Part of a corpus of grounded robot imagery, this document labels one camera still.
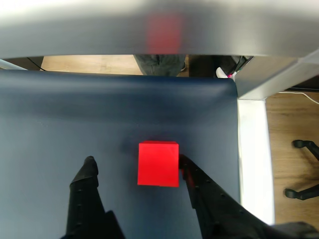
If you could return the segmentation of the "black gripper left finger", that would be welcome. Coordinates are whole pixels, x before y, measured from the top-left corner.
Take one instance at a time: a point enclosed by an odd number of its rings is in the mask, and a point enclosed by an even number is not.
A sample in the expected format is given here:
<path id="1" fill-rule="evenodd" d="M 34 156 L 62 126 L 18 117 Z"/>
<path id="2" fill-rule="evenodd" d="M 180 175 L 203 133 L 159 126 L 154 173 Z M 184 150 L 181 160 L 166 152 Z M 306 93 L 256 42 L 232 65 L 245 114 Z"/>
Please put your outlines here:
<path id="1" fill-rule="evenodd" d="M 123 239 L 113 211 L 105 211 L 98 192 L 98 166 L 93 156 L 84 160 L 69 189 L 64 239 Z"/>

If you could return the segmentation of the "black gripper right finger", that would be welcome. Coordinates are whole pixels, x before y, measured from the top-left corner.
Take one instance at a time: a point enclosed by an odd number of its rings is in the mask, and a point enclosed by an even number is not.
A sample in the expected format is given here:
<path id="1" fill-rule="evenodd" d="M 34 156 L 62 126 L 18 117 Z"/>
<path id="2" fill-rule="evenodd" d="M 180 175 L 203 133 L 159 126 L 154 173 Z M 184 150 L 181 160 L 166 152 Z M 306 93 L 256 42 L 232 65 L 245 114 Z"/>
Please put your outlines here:
<path id="1" fill-rule="evenodd" d="M 185 155 L 179 168 L 204 239 L 273 239 L 272 229 L 245 210 Z"/>

